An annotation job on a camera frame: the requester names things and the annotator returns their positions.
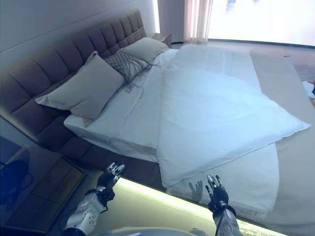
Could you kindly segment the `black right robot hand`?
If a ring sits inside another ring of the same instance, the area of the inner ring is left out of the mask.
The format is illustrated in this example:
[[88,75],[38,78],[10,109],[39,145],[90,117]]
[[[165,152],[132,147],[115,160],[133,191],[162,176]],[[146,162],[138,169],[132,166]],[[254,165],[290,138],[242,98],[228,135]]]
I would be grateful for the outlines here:
[[208,209],[212,212],[218,212],[223,206],[228,205],[229,196],[221,182],[218,175],[207,175],[209,186],[206,185],[210,202],[208,203]]

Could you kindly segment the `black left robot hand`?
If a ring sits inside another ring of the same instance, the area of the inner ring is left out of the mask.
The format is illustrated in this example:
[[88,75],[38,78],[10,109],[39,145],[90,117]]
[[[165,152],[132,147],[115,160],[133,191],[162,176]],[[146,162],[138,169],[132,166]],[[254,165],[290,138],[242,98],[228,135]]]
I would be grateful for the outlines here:
[[122,176],[125,165],[112,162],[97,180],[96,188],[99,191],[112,189]]

